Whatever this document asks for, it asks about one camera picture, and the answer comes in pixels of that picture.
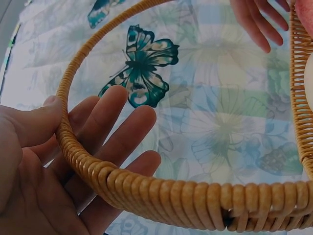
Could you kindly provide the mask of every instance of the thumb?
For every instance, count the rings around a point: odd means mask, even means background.
[[[46,142],[60,124],[62,103],[56,96],[50,96],[44,106],[32,111],[19,111],[1,107],[1,115],[13,124],[21,147],[36,146]]]

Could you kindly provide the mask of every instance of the wicker basket wall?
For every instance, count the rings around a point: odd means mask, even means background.
[[[106,202],[153,221],[184,228],[223,231],[277,231],[313,226],[313,181],[268,184],[207,184],[161,180],[119,169],[92,157],[77,141],[67,118],[73,77],[92,48],[129,17],[170,0],[142,0],[95,33],[77,52],[59,85],[63,102],[57,139],[76,173]],[[304,92],[303,73],[313,50],[309,35],[291,10],[291,103],[300,160],[313,179],[313,125]]]

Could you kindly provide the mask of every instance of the egg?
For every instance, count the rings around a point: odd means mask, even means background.
[[[309,107],[313,110],[313,54],[307,60],[304,70],[304,90]]]

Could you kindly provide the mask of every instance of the finger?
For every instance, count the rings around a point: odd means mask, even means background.
[[[284,42],[283,38],[280,36],[277,30],[264,18],[264,16],[262,16],[258,6],[256,4],[249,4],[248,7],[261,32],[277,45],[281,46]]]
[[[286,0],[276,0],[276,2],[287,12],[290,12],[290,6],[288,4],[288,1]]]
[[[83,127],[99,99],[100,98],[97,96],[90,96],[79,103],[68,114],[68,120],[74,134],[77,134],[78,131]],[[53,135],[53,137],[51,137],[46,143],[31,147],[30,149],[39,157],[43,165],[50,162],[57,154],[61,152],[55,135]]]
[[[3,119],[11,123],[21,147],[31,147],[52,137],[61,121],[62,103],[56,96],[50,96],[39,109],[19,111],[0,106],[0,113]]]
[[[259,9],[270,16],[283,30],[288,30],[289,27],[286,20],[271,4],[264,0],[255,0],[255,2]]]
[[[122,86],[109,88],[94,107],[82,131],[78,134],[78,141],[89,153],[100,148],[104,139],[110,133],[126,101],[128,92]],[[58,155],[48,167],[54,172],[61,184],[65,184],[74,174],[62,153]]]
[[[61,121],[60,99],[50,97],[45,104],[33,111],[0,106],[0,213],[11,194],[22,160],[22,147],[47,141]]]
[[[144,176],[152,176],[161,160],[160,155],[154,151],[143,153],[127,170]],[[83,212],[80,218],[91,235],[102,234],[103,231],[118,217],[121,210],[111,207],[101,197],[97,196]]]
[[[256,45],[258,45],[265,53],[269,53],[269,43],[252,17],[246,0],[230,0],[230,4],[238,23],[244,28]]]
[[[142,142],[156,121],[156,114],[149,106],[140,106],[124,121],[106,144],[95,154],[96,158],[112,162],[118,167]],[[80,212],[94,198],[93,190],[74,175],[65,185],[77,211]]]

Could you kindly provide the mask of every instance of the pink object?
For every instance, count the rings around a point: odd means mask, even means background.
[[[295,10],[302,25],[313,38],[313,0],[296,0]]]

